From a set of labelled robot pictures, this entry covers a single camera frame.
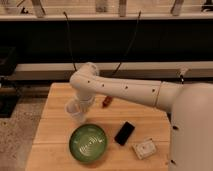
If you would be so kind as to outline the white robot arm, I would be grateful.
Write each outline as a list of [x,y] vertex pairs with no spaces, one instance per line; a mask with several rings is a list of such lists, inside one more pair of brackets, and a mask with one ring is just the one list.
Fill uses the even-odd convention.
[[88,62],[71,75],[70,85],[86,106],[103,94],[169,113],[168,171],[213,171],[213,84],[106,78]]

